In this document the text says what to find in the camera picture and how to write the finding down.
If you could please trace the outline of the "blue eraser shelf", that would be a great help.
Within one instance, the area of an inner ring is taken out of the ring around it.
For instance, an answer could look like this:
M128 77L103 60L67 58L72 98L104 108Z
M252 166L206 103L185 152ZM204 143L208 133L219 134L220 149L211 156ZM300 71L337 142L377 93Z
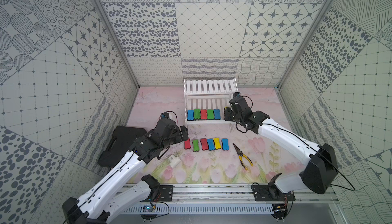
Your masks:
M194 110L188 110L187 111L187 121L194 121Z
M212 151L215 150L215 145L213 139L207 139L208 150Z
M221 113L219 109L214 109L213 113L214 113L214 120L221 120L221 115L220 115Z
M227 138L223 138L221 140L221 142L222 142L222 150L229 150L230 149L229 142L228 142Z

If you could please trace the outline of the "red eraser top shelf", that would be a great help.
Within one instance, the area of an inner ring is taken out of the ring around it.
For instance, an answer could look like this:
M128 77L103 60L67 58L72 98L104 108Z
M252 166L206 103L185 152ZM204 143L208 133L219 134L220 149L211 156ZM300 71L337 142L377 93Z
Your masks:
M207 139L206 138L202 138L200 141L201 141L202 150L208 150L209 147L208 147Z
M184 149L191 149L190 139L184 141Z

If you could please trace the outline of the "red eraser shelf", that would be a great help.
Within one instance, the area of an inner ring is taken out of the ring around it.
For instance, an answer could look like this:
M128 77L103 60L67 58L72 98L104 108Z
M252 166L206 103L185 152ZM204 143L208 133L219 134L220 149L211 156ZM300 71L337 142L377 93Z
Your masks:
M190 139L184 141L184 149L191 149Z
M201 120L207 120L207 110L206 109L201 109Z
M202 138L200 141L201 141L202 150L208 150L209 147L208 147L207 139L206 138Z

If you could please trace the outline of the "green eraser shelf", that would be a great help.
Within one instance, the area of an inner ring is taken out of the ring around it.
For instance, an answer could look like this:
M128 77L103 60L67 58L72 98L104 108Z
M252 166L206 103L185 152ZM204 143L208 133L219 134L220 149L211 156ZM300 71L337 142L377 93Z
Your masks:
M208 120L214 120L214 110L213 109L208 109L207 110L207 119Z
M199 140L197 140L197 139L193 140L192 144L193 144L193 151L194 152L200 151Z
M194 109L194 120L200 120L200 119L201 119L201 110Z

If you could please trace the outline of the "green eraser top shelf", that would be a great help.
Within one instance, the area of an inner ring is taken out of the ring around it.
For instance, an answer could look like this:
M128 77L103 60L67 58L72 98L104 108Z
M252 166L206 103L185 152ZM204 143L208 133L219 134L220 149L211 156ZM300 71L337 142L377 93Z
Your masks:
M197 140L197 139L193 140L192 144L193 144L193 151L194 152L200 151L199 140Z

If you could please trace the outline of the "blue eraser top shelf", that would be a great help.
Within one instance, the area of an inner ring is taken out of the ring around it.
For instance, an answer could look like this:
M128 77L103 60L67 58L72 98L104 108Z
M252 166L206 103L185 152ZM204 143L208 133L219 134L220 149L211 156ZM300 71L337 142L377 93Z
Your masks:
M207 139L208 150L212 151L215 150L215 145L213 139Z
M228 142L227 138L223 138L221 140L221 142L222 142L222 150L229 150L230 149L229 142Z

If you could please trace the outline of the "yellow eraser top shelf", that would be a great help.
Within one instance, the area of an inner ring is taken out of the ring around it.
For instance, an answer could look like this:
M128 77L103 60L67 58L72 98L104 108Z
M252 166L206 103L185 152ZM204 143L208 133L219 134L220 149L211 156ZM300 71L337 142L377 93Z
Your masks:
M222 148L219 138L213 138L213 142L214 142L215 150Z

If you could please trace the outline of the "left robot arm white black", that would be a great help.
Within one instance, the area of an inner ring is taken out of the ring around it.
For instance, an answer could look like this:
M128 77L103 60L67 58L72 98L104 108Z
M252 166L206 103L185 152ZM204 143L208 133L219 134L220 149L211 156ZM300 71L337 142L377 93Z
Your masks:
M154 203L162 197L159 181L146 175L133 187L122 187L153 159L161 159L170 146L189 139L188 128L163 113L154 129L138 134L122 159L94 187L79 198L70 197L62 210L66 224L108 224L134 204Z

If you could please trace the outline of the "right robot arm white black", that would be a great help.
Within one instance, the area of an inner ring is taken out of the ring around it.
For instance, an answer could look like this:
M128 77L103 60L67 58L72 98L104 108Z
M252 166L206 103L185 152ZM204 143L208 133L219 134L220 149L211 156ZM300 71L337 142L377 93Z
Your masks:
M288 175L276 174L268 183L271 198L279 194L309 189L324 194L338 175L339 169L334 148L325 143L322 146L307 141L285 129L262 111L251 110L246 99L239 92L233 94L230 107L225 109L225 119L235 122L247 131L268 138L287 150L304 166Z

